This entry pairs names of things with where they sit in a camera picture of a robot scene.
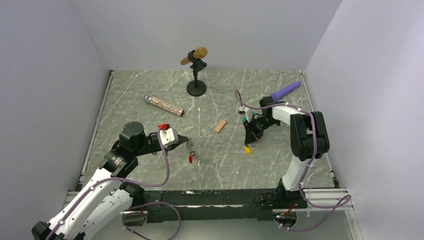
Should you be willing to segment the yellow tag key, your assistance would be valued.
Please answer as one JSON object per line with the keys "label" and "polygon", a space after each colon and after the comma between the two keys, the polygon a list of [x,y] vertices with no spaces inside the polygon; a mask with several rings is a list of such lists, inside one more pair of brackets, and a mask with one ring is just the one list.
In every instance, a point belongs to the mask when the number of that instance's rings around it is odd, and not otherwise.
{"label": "yellow tag key", "polygon": [[244,151],[245,151],[245,153],[247,155],[251,155],[252,154],[251,149],[247,145],[244,146]]}

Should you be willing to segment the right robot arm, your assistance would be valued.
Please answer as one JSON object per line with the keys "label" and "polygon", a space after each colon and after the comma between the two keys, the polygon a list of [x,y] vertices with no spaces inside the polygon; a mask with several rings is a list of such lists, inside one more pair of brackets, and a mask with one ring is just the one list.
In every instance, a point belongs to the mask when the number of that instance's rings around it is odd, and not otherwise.
{"label": "right robot arm", "polygon": [[302,190],[304,178],[314,160],[330,149],[325,118],[320,111],[307,111],[284,101],[274,102],[270,96],[262,98],[259,104],[260,107],[255,108],[244,105],[246,109],[261,110],[261,114],[254,113],[243,121],[244,144],[248,146],[259,141],[265,130],[274,125],[289,126],[292,160],[281,179],[284,189],[275,195],[276,203],[288,208],[295,202],[294,192]]}

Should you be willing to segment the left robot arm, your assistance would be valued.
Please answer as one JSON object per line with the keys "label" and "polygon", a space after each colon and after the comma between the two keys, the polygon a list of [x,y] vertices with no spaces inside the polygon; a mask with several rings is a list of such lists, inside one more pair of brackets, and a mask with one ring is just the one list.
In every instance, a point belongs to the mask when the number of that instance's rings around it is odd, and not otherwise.
{"label": "left robot arm", "polygon": [[162,183],[145,184],[127,176],[138,166],[138,157],[168,152],[181,144],[190,147],[191,139],[179,135],[169,124],[160,124],[145,134],[142,123],[127,123],[118,140],[104,156],[99,167],[76,197],[48,222],[39,221],[31,233],[36,240],[89,240],[120,212],[139,209],[145,203],[144,187],[157,188],[169,179],[169,161]]}

